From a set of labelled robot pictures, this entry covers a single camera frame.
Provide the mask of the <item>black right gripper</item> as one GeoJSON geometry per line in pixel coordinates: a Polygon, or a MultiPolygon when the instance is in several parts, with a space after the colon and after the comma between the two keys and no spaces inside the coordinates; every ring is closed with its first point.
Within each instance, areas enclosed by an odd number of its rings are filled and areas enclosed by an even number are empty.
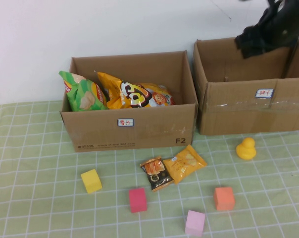
{"type": "Polygon", "coordinates": [[[268,3],[259,26],[246,27],[235,38],[244,59],[262,55],[266,49],[289,47],[299,38],[299,0],[269,0],[268,3]]]}

